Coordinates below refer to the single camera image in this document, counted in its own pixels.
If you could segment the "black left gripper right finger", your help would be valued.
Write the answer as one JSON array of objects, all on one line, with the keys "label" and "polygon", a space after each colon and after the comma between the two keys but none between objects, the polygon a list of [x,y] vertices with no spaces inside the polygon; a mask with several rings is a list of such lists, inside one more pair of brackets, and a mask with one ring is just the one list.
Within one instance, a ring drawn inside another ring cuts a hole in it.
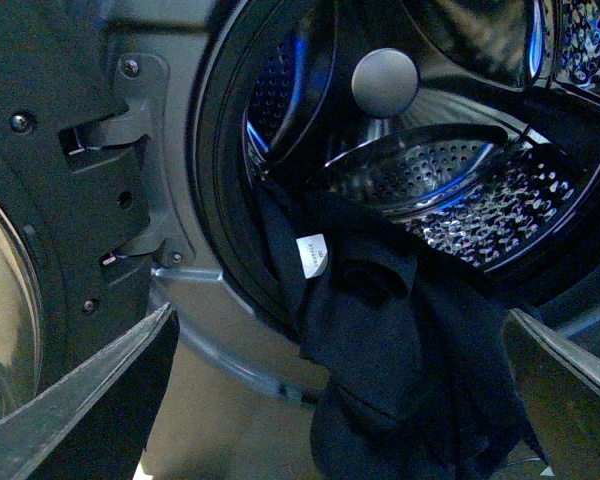
[{"label": "black left gripper right finger", "polygon": [[600,358],[520,309],[504,341],[527,415],[557,479],[600,479]]}]

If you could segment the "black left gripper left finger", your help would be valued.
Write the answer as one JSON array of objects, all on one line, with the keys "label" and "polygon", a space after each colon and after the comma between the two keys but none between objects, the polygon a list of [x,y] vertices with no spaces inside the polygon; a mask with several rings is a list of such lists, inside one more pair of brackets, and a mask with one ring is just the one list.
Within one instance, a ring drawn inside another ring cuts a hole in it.
[{"label": "black left gripper left finger", "polygon": [[165,304],[1,419],[0,479],[133,478],[179,333]]}]

